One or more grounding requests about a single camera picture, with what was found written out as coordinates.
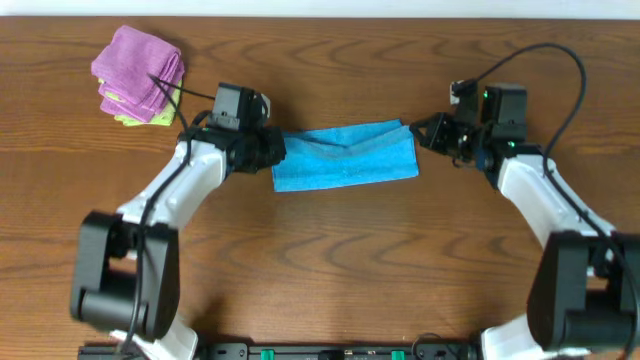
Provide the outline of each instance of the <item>black cable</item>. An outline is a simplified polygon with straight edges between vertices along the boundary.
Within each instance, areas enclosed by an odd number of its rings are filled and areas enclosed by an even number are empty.
[[[482,80],[487,75],[491,74],[492,72],[497,70],[499,67],[501,67],[505,63],[515,58],[516,56],[522,53],[540,49],[540,48],[554,48],[554,49],[558,49],[565,52],[575,61],[578,67],[578,70],[580,71],[580,92],[578,93],[578,98],[576,99],[573,109],[571,110],[571,112],[569,113],[565,121],[562,123],[560,128],[553,135],[553,137],[551,138],[551,141],[549,142],[549,145],[547,145],[542,155],[542,166],[544,169],[544,175],[545,177],[549,178],[549,182],[551,182],[551,185],[553,185],[556,191],[558,191],[558,193],[565,199],[565,201],[567,201],[567,203],[575,210],[575,212],[580,216],[580,218],[584,220],[590,227],[592,227],[593,230],[595,230],[595,232],[598,234],[599,239],[606,243],[607,247],[611,249],[618,263],[622,267],[625,275],[627,276],[627,280],[629,281],[629,284],[631,286],[631,295],[636,307],[635,314],[634,314],[635,320],[634,320],[633,328],[631,331],[631,336],[629,337],[627,345],[625,346],[625,349],[624,349],[624,352],[625,352],[624,356],[625,358],[629,359],[631,358],[631,354],[635,349],[636,334],[637,334],[638,328],[640,327],[640,304],[638,303],[638,300],[640,299],[640,297],[638,296],[638,289],[637,289],[637,283],[635,281],[635,276],[631,272],[631,267],[629,266],[629,263],[625,259],[624,254],[622,253],[622,250],[620,249],[620,247],[618,247],[618,245],[613,241],[613,239],[611,239],[610,236],[605,234],[604,231],[589,217],[588,212],[584,209],[581,209],[580,206],[578,206],[578,204],[576,204],[576,202],[569,196],[569,194],[567,194],[566,191],[564,191],[564,189],[560,186],[560,184],[558,184],[557,180],[554,178],[553,171],[549,169],[549,164],[548,164],[551,150],[553,150],[556,143],[560,139],[560,136],[562,136],[564,131],[571,124],[571,121],[573,121],[573,118],[576,116],[576,114],[580,110],[580,107],[582,106],[582,102],[584,100],[584,96],[587,92],[587,71],[585,70],[582,60],[580,59],[578,54],[576,54],[573,50],[571,50],[566,46],[555,44],[555,43],[534,44],[534,45],[524,47],[514,52],[513,54],[505,57],[504,59],[500,60],[498,63],[492,66],[489,70],[482,73],[477,78],[464,81],[463,83],[461,83],[461,87],[464,88],[469,84],[477,83],[478,81]]]
[[[416,359],[418,360],[424,360],[424,358],[420,355],[418,355],[418,353],[416,352],[416,347],[418,346],[418,343],[420,342],[420,340],[424,339],[424,338],[428,338],[428,337],[434,337],[440,340],[443,340],[442,336],[436,334],[436,333],[422,333],[419,334],[415,341],[413,342],[413,344],[411,344],[411,355],[413,355]],[[444,346],[447,348],[447,351],[451,354],[451,356],[455,357],[457,360],[460,360],[460,356],[459,356],[459,352],[460,349],[458,349],[458,351],[454,351],[453,349],[451,349],[451,346],[449,346],[449,344],[444,344]]]
[[[203,97],[203,98],[207,98],[207,99],[211,99],[211,100],[215,100],[215,99],[216,99],[216,97],[215,97],[215,96],[206,95],[206,94],[201,94],[201,93],[199,93],[199,92],[195,92],[195,91],[192,91],[192,90],[189,90],[189,89],[185,89],[185,88],[183,88],[182,86],[178,86],[178,85],[172,84],[172,83],[170,83],[170,82],[168,82],[168,81],[161,80],[161,79],[159,79],[159,78],[157,78],[157,77],[155,77],[155,76],[154,76],[154,78],[155,78],[155,80],[154,80],[154,84],[155,84],[156,86],[158,86],[158,87],[160,87],[160,86],[158,85],[158,83],[161,83],[161,84],[167,85],[167,86],[169,86],[169,87],[172,87],[172,88],[174,88],[174,89],[178,89],[178,90],[180,90],[180,91],[186,92],[187,94],[191,94],[191,95],[195,95],[195,96],[199,96],[199,97]]]
[[[171,95],[169,95],[169,92],[166,89],[164,89],[162,86],[160,86],[161,80],[159,80],[157,77],[152,75],[149,75],[149,77],[151,78],[153,83],[158,87],[158,89],[162,91],[162,94],[167,98],[169,103],[171,103],[171,106],[173,106],[176,113],[178,114],[178,117],[180,118],[180,122],[182,123],[182,127],[184,128],[185,134],[187,134],[189,130],[189,125],[187,125],[187,120],[184,118],[184,115],[182,115],[182,112],[180,111],[180,109],[178,109],[178,105],[175,103],[175,101],[173,101],[173,99],[171,98]],[[162,192],[182,172],[182,170],[184,170],[187,167],[187,165],[189,165],[190,159],[191,159],[191,139],[187,139],[187,150],[184,155],[184,158],[182,159],[182,162],[176,168],[176,170],[174,170],[174,172],[171,173],[171,175],[169,175],[169,177],[167,177],[165,181],[162,182],[162,184],[160,184],[158,189],[156,189],[156,191],[149,197],[149,199],[147,200],[147,203],[144,206],[144,209],[142,210],[142,215],[140,216],[140,223],[138,225],[138,229],[135,237],[137,256],[136,256],[136,286],[135,286],[135,292],[133,297],[133,312],[131,314],[131,322],[129,323],[129,330],[127,331],[127,336],[122,342],[121,350],[126,350],[131,344],[133,335],[136,332],[137,320],[140,314],[140,307],[142,306],[142,303],[141,303],[142,302],[142,269],[143,269],[142,258],[143,258],[143,252],[144,252],[144,240],[145,240],[145,231],[146,231],[147,221],[149,219],[149,216],[151,215],[151,212],[153,211],[156,201],[158,201],[158,198],[160,197]]]

